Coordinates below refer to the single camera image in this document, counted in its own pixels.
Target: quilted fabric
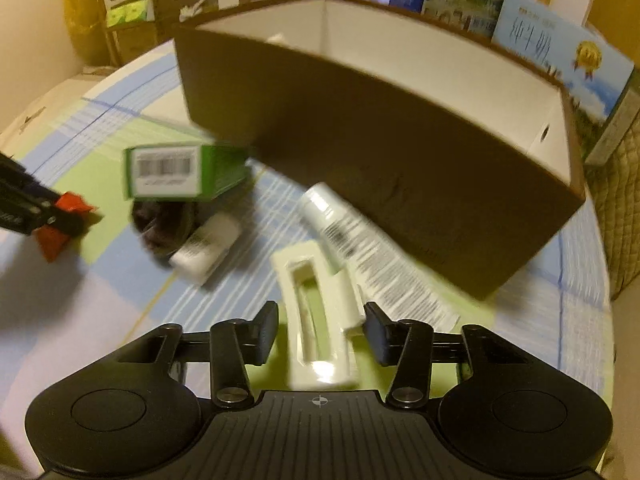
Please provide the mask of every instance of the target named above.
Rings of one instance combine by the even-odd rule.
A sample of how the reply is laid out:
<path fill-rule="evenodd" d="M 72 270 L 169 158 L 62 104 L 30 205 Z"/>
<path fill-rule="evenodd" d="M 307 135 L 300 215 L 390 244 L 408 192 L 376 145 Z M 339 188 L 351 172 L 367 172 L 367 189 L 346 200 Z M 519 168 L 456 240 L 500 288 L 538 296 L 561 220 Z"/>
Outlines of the quilted fabric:
<path fill-rule="evenodd" d="M 614 298 L 640 272 L 639 160 L 640 115 L 607 163 L 586 171 Z"/>

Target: barcode label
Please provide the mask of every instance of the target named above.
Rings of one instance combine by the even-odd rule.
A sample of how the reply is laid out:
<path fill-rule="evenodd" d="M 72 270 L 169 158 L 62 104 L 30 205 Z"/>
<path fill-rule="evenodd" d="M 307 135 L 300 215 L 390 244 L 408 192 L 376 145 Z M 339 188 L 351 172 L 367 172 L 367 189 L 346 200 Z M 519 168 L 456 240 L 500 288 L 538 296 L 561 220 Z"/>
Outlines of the barcode label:
<path fill-rule="evenodd" d="M 416 319 L 436 332 L 450 332 L 458 314 L 440 299 L 402 249 L 376 231 L 367 221 L 346 216 L 329 225 L 324 235 L 353 265 L 365 301 L 375 301 L 391 319 Z"/>
<path fill-rule="evenodd" d="M 130 177 L 138 197 L 196 197 L 202 192 L 200 146 L 136 148 Z"/>
<path fill-rule="evenodd" d="M 169 158 L 139 158 L 138 175 L 145 176 L 187 176 L 191 174 L 190 156 L 171 156 Z"/>

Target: round pad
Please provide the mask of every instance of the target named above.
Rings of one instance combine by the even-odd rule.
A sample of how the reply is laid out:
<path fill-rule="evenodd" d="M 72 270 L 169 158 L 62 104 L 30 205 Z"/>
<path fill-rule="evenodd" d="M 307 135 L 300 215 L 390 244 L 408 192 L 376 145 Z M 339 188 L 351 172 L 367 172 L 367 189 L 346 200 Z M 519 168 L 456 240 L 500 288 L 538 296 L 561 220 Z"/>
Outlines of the round pad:
<path fill-rule="evenodd" d="M 31 403 L 30 443 L 46 468 L 71 475 L 133 476 L 180 453 L 200 429 L 200 405 L 153 365 L 98 368 L 54 384 Z"/>
<path fill-rule="evenodd" d="M 122 430 L 139 421 L 146 412 L 145 399 L 127 390 L 98 390 L 76 400 L 71 416 L 93 431 Z"/>
<path fill-rule="evenodd" d="M 495 399 L 492 411 L 505 426 L 524 433 L 545 433 L 566 420 L 561 400 L 535 390 L 508 392 Z"/>
<path fill-rule="evenodd" d="M 444 438 L 495 474 L 562 476 L 597 459 L 612 424 L 600 397 L 556 370 L 507 366 L 475 373 L 442 398 Z"/>

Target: green packaging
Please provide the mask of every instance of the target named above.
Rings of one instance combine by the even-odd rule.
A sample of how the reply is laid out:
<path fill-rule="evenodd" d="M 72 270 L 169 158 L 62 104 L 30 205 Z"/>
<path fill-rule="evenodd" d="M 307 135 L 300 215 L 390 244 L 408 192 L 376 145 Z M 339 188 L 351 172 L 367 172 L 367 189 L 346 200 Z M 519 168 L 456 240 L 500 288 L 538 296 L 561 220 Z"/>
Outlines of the green packaging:
<path fill-rule="evenodd" d="M 123 23 L 147 22 L 151 0 L 138 0 L 107 11 L 107 28 Z"/>
<path fill-rule="evenodd" d="M 211 200 L 249 174 L 242 148 L 178 142 L 124 151 L 125 193 L 137 200 Z"/>

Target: green box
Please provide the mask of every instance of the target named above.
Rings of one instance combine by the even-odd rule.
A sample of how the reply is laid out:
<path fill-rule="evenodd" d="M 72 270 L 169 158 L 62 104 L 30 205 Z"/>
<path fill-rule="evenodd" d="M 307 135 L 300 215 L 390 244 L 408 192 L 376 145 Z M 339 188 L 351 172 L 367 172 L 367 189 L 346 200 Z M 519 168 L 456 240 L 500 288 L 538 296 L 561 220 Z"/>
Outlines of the green box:
<path fill-rule="evenodd" d="M 211 200 L 250 172 L 242 148 L 176 142 L 124 151 L 125 193 L 137 200 Z"/>

